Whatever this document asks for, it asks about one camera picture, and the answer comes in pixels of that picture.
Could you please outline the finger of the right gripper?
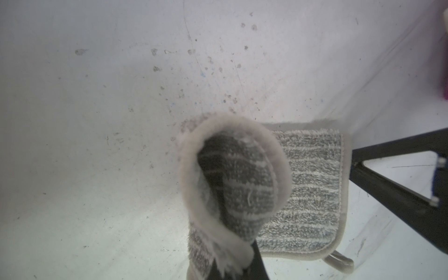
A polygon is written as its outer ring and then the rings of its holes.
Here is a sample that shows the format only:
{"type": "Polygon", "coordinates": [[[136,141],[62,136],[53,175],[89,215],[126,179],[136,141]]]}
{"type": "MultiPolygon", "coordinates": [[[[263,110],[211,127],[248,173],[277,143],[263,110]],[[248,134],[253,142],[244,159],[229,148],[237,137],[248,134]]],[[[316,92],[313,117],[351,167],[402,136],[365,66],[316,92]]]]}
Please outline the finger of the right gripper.
{"type": "Polygon", "coordinates": [[[350,181],[443,253],[448,252],[448,131],[385,142],[352,151],[350,181]],[[419,152],[437,154],[432,196],[426,198],[365,166],[365,161],[419,152]]]}

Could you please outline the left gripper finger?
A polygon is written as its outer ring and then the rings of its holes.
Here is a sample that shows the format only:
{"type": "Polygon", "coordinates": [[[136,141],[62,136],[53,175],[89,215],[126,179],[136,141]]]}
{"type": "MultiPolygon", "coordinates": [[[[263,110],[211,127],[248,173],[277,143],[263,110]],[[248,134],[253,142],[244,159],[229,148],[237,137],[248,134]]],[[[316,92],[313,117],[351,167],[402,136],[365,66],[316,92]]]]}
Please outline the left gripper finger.
{"type": "Polygon", "coordinates": [[[230,273],[225,273],[225,275],[222,276],[217,269],[216,262],[214,261],[210,272],[210,280],[269,280],[269,276],[266,272],[256,241],[253,242],[252,249],[254,250],[254,259],[251,265],[243,270],[242,275],[232,276],[230,273]]]}

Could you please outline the grey striped dishcloth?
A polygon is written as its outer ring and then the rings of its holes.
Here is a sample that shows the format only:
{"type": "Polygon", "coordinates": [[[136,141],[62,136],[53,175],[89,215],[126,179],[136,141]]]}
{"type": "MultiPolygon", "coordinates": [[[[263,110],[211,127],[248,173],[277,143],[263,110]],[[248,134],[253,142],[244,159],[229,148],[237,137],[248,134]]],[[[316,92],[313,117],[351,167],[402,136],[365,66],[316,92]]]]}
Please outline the grey striped dishcloth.
{"type": "Polygon", "coordinates": [[[261,124],[207,113],[181,124],[178,175],[189,217],[187,279],[242,275],[254,259],[324,260],[350,274],[337,252],[347,221],[351,138],[332,120],[261,124]]]}

